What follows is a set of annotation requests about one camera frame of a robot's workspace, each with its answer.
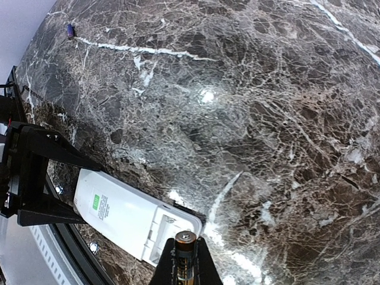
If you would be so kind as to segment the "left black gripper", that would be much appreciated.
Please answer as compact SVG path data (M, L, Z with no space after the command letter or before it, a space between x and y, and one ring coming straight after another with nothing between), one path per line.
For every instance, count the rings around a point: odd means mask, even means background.
M35 201L27 201L31 152L48 160L83 169L102 170L99 163L80 153L59 132L13 121L6 131L2 153L1 215L9 218L17 214L20 226L86 224L72 206L52 195L43 194Z

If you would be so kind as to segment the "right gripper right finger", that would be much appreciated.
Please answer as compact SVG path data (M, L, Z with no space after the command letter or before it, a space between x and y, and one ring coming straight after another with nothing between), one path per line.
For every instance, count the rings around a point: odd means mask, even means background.
M222 285L210 251L203 237L195 243L195 282L196 285Z

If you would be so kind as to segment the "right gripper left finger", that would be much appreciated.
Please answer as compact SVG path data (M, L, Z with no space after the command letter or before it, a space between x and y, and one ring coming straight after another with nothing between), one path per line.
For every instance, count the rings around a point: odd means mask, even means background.
M169 238L152 276L151 285L177 284L177 269L175 263L175 240L174 238Z

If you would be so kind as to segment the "copper top battery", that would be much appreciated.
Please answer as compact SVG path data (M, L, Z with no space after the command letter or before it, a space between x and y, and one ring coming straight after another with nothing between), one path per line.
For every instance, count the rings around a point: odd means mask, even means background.
M194 284L195 233L185 230L175 236L177 284Z

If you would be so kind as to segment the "white remote control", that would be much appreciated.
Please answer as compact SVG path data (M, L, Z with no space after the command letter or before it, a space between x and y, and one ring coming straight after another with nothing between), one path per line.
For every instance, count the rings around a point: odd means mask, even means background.
M166 241L181 231L202 232L201 220L105 172L81 169L75 209L92 228L134 258L156 266Z

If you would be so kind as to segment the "purple battery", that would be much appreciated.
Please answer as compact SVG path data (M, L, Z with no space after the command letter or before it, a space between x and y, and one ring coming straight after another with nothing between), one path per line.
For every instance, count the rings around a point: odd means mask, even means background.
M71 24L68 24L66 27L67 36L69 39L73 39L75 36L74 28Z

